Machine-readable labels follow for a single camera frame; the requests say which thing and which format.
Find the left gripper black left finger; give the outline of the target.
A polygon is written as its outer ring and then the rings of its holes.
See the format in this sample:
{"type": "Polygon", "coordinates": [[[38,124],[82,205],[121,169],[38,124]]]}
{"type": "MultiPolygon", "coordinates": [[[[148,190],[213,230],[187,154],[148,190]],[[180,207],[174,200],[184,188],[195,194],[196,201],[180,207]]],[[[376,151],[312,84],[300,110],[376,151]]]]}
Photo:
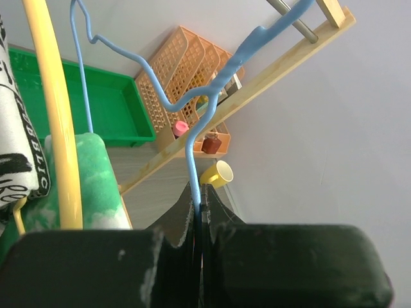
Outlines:
{"type": "Polygon", "coordinates": [[[1,265],[2,307],[189,307],[190,188],[144,230],[33,232],[1,265]]]}

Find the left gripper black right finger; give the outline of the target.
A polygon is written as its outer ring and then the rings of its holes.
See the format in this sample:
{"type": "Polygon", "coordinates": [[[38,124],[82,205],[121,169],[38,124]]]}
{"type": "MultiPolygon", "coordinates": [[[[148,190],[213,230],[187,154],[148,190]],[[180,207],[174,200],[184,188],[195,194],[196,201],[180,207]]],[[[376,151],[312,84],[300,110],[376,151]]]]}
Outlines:
{"type": "Polygon", "coordinates": [[[251,224],[201,188],[201,307],[390,307],[371,238],[336,224],[251,224]]]}

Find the green white trousers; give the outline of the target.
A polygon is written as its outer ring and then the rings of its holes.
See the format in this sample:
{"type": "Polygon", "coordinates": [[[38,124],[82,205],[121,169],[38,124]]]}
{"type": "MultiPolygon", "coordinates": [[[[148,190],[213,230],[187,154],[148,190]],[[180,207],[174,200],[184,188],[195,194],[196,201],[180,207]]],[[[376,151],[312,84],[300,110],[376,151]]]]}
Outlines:
{"type": "MultiPolygon", "coordinates": [[[[83,227],[85,229],[127,229],[131,224],[120,196],[116,177],[103,140],[96,134],[76,135],[76,151],[80,175],[83,227]]],[[[41,149],[49,172],[49,192],[46,196],[28,198],[21,210],[22,223],[27,232],[40,232],[60,228],[58,208],[58,187],[55,173],[55,160],[51,137],[46,137],[41,149]]],[[[18,156],[12,162],[5,156],[17,150],[10,139],[1,140],[1,220],[4,230],[1,233],[1,258],[19,239],[19,232],[12,214],[12,207],[28,190],[16,185],[11,178],[21,169],[33,169],[32,159],[18,156]]]]}

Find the light blue wire hanger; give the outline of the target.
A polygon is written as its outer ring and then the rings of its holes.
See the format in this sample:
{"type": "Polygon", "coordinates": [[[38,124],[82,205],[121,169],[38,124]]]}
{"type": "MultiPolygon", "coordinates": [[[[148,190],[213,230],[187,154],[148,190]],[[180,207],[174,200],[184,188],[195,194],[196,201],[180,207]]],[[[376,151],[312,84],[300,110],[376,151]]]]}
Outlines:
{"type": "Polygon", "coordinates": [[[76,47],[76,53],[78,57],[78,65],[80,69],[80,77],[82,81],[82,88],[83,88],[83,98],[85,101],[86,113],[87,113],[87,122],[89,128],[92,129],[92,120],[91,120],[91,113],[90,113],[90,106],[89,106],[89,97],[85,79],[85,71],[83,65],[83,58],[82,52],[80,49],[80,44],[78,41],[77,30],[75,26],[74,20],[74,6],[78,5],[85,17],[85,27],[86,27],[86,34],[87,39],[91,44],[95,44],[97,42],[101,42],[106,45],[108,48],[116,52],[117,54],[124,56],[130,60],[137,62],[142,68],[143,71],[148,75],[149,80],[152,82],[155,91],[159,97],[160,102],[162,103],[163,107],[170,111],[170,112],[177,112],[182,107],[186,105],[191,99],[197,96],[207,96],[209,98],[209,103],[207,106],[207,110],[205,114],[200,118],[199,122],[190,129],[188,133],[188,137],[186,139],[186,163],[188,167],[189,173],[189,182],[191,188],[191,195],[193,198],[193,206],[195,209],[195,214],[200,214],[201,209],[201,197],[200,197],[200,186],[198,183],[197,178],[197,169],[195,165],[195,160],[193,156],[193,145],[196,141],[200,132],[206,127],[206,125],[212,120],[214,113],[216,112],[216,105],[218,102],[218,95],[220,91],[224,88],[224,86],[231,80],[232,76],[237,73],[240,67],[249,61],[263,46],[268,44],[271,40],[273,40],[276,36],[278,36],[282,31],[284,31],[287,27],[292,25],[296,22],[302,14],[306,12],[306,10],[313,4],[313,1],[310,0],[300,0],[297,1],[294,6],[287,12],[285,15],[280,17],[276,20],[273,25],[269,28],[264,28],[262,26],[258,26],[255,28],[247,38],[239,45],[238,49],[236,50],[235,54],[230,57],[228,62],[225,64],[223,69],[217,74],[216,78],[214,78],[209,85],[196,87],[187,91],[175,104],[170,103],[168,98],[166,97],[165,92],[163,91],[159,80],[157,79],[153,69],[148,64],[148,62],[141,56],[131,53],[115,44],[111,41],[106,39],[104,36],[100,34],[92,34],[91,28],[91,19],[89,17],[89,13],[85,5],[82,1],[71,1],[70,4],[70,23],[71,23],[71,31],[74,38],[74,44],[76,47]]]}

